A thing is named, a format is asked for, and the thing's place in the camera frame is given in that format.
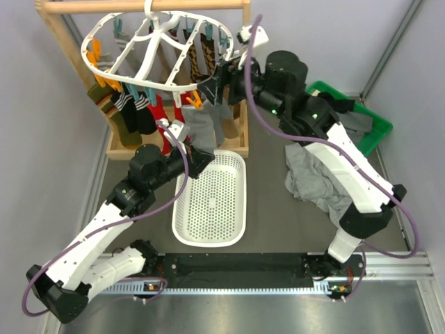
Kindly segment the tan ribbed sock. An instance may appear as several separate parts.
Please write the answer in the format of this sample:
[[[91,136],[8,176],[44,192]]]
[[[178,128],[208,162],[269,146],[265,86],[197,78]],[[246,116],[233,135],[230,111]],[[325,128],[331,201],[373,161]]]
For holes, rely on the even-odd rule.
[[[236,122],[240,118],[241,105],[228,105],[229,89],[226,88],[223,93],[223,111],[222,111],[222,129],[225,138],[233,139],[241,135],[241,126]]]

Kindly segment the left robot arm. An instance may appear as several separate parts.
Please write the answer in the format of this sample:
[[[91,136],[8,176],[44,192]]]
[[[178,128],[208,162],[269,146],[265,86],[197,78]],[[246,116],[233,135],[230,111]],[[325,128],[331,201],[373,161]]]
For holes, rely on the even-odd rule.
[[[148,241],[136,240],[117,255],[98,262],[111,242],[147,216],[155,192],[173,179],[196,179],[215,159],[212,152],[180,144],[164,156],[156,145],[142,145],[94,218],[63,252],[26,273],[28,291],[62,324],[74,321],[98,294],[121,280],[150,276],[158,266]]]

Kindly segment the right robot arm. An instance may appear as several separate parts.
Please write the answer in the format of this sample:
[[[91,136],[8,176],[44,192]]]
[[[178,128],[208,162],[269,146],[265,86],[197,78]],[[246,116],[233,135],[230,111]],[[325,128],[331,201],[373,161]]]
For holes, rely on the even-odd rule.
[[[407,189],[381,177],[350,140],[332,107],[306,91],[307,71],[290,51],[270,53],[264,71],[256,59],[239,56],[221,60],[197,88],[213,105],[227,92],[229,104],[247,100],[252,109],[274,113],[281,133],[301,142],[347,191],[352,202],[323,257],[326,270],[338,276],[349,268],[355,249],[387,227]]]

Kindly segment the white oval clip hanger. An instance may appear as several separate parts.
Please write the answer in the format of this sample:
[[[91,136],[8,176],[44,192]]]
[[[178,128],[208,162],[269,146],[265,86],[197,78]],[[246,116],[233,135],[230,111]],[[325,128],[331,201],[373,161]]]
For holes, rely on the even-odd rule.
[[[142,21],[140,27],[136,30],[133,37],[126,43],[125,48],[117,56],[112,66],[106,70],[100,70],[95,62],[99,54],[95,51],[95,34],[103,27],[108,21],[117,18],[125,13],[137,12],[140,9],[131,9],[129,4],[124,4],[119,1],[112,1],[109,5],[100,5],[88,3],[86,5],[87,13],[95,13],[97,11],[107,11],[112,8],[116,9],[116,13],[109,13],[89,32],[84,38],[81,44],[81,57],[88,67],[88,69],[95,75],[99,82],[105,82],[107,84],[125,83],[144,88],[153,88],[156,90],[164,90],[173,93],[185,93],[187,91],[200,90],[203,91],[206,84],[210,82],[209,79],[204,80],[202,83],[190,83],[188,85],[178,86],[174,83],[175,77],[181,69],[181,64],[187,57],[188,51],[192,45],[194,45],[195,36],[200,31],[202,24],[210,24],[219,28],[226,36],[223,46],[226,48],[226,52],[223,54],[223,60],[229,61],[231,55],[234,52],[234,41],[231,31],[222,23],[217,20],[206,17],[204,15],[198,15],[193,13],[187,13],[182,8],[192,8],[193,10],[202,10],[205,8],[216,9],[215,1],[198,1],[195,5],[191,3],[185,3],[184,5],[172,4],[162,5],[157,8],[153,1],[145,1],[143,3],[143,11],[145,13],[145,19]],[[195,26],[191,29],[189,38],[185,43],[180,43],[171,38],[168,35],[168,31],[174,29],[181,19],[194,19],[196,21]],[[129,52],[133,50],[134,45],[137,42],[147,41],[147,49],[143,61],[134,77],[126,77],[117,74],[122,62],[126,60]],[[157,83],[148,80],[148,76],[152,70],[154,60],[157,55],[157,50],[161,45],[161,41],[167,42],[173,48],[180,51],[175,65],[172,67],[168,78],[165,83]]]

